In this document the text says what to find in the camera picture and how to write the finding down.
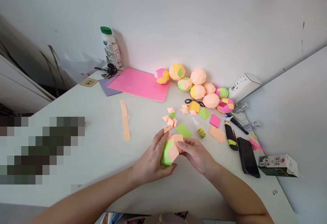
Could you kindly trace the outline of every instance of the glue bottle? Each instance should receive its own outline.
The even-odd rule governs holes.
[[[197,128],[197,131],[198,131],[199,135],[201,136],[201,138],[202,139],[205,138],[207,136],[207,134],[201,128],[200,123],[195,118],[192,117],[192,119],[194,121],[194,125]]]

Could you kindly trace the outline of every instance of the paper ball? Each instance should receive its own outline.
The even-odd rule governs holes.
[[[205,89],[202,85],[198,84],[198,85],[194,85],[191,88],[191,97],[194,100],[199,100],[201,98],[203,98],[205,95]]]
[[[201,69],[196,69],[191,73],[191,81],[193,84],[203,84],[205,82],[207,75],[205,71]]]
[[[212,83],[205,83],[204,84],[204,89],[205,89],[205,94],[210,94],[210,93],[214,93],[216,91],[216,88],[214,87],[214,85]]]
[[[219,97],[215,93],[210,93],[203,97],[202,102],[207,108],[214,109],[219,104]]]
[[[191,79],[186,77],[178,81],[177,84],[178,84],[178,88],[184,92],[189,91],[193,86]]]
[[[222,98],[217,106],[221,113],[230,113],[235,108],[234,102],[229,98]]]
[[[160,68],[156,70],[154,77],[157,79],[157,83],[165,84],[169,80],[169,72],[164,68]]]
[[[185,75],[185,69],[181,64],[173,64],[169,68],[169,75],[173,80],[180,80]]]
[[[215,93],[219,96],[219,99],[228,97],[228,90],[224,87],[218,87]]]

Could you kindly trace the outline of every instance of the pink paper sheet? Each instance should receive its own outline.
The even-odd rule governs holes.
[[[154,75],[128,67],[108,88],[164,102],[169,83],[170,80],[166,84],[159,84]]]

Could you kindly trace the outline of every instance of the cardboard box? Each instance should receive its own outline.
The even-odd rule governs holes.
[[[266,175],[299,177],[297,162],[287,154],[261,156],[259,158],[259,169]]]

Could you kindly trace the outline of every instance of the label on bottle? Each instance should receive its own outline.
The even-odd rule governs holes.
[[[207,134],[203,131],[202,128],[198,129],[198,133],[201,136],[201,138],[205,138],[207,136]]]
[[[116,42],[108,43],[106,41],[103,41],[103,43],[105,45],[105,50],[106,50],[107,56],[109,58],[109,61],[112,64],[114,64],[114,66],[117,69],[123,68],[117,43]]]

